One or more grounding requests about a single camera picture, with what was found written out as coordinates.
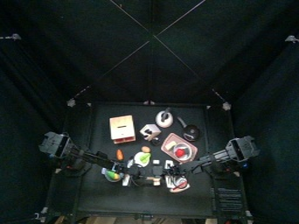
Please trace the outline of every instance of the black table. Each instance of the black table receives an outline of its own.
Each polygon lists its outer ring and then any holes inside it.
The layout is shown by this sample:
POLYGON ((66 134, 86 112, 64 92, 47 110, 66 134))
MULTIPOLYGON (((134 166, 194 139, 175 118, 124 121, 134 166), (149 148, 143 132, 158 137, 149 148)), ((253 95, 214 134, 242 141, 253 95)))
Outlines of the black table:
MULTIPOLYGON (((187 124, 195 124, 201 128, 201 139, 193 143, 199 150, 195 159, 225 149, 229 140, 234 138, 234 131, 230 112, 222 105, 207 107, 82 104, 70 108, 64 131, 70 133, 78 146, 88 148, 94 153, 102 151, 110 158, 116 158, 116 150, 122 149, 126 159, 130 159, 142 150, 142 146, 149 146, 153 150, 151 159, 159 159, 165 165, 165 160, 173 158, 162 151, 162 145, 153 146, 143 139, 139 130, 147 124, 155 123, 155 116, 166 107, 173 108, 174 117, 181 116, 187 124), (114 144, 110 136, 110 118, 127 115, 134 117, 136 140, 114 144)), ((183 126, 177 119, 170 128, 161 130, 162 142, 171 133, 183 136, 183 126)), ((189 182, 191 188, 179 193, 170 192, 165 181, 161 186, 153 186, 151 183, 143 186, 122 186, 122 181, 107 181, 102 167, 94 164, 82 177, 67 178, 62 174, 54 174, 47 202, 48 215, 68 215, 72 221, 82 217, 103 215, 153 215, 187 219, 246 217, 247 203, 242 178, 235 175, 225 179, 215 178, 203 172, 191 175, 189 182), (234 193, 234 197, 239 195, 234 205, 223 203, 227 199, 222 196, 229 193, 234 193)))

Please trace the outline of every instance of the black tent enclosure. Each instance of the black tent enclosure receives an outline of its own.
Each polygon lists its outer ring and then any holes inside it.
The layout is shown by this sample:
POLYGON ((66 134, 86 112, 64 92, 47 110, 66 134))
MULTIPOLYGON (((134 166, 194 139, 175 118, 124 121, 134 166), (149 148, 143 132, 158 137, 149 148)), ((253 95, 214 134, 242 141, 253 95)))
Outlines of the black tent enclosure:
POLYGON ((299 222, 298 1, 4 0, 0 12, 2 223, 299 222), (111 139, 124 116, 134 134, 111 139), (56 158, 39 150, 50 131, 68 146, 56 158), (249 136, 257 148, 239 142, 249 136), (123 186, 143 147, 151 158, 123 186), (124 169, 122 181, 99 158, 124 169), (199 173, 183 174, 186 162, 199 173), (169 177, 189 188, 173 192, 169 177))

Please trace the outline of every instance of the black pan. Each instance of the black pan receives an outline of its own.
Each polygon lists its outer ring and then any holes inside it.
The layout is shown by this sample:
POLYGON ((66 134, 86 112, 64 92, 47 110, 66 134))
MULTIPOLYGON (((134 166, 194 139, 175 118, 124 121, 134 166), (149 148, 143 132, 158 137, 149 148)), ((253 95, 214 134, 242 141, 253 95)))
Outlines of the black pan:
POLYGON ((183 126, 183 138, 190 142, 197 141, 201 137, 199 128, 193 124, 187 125, 179 116, 178 116, 178 120, 181 121, 183 126))

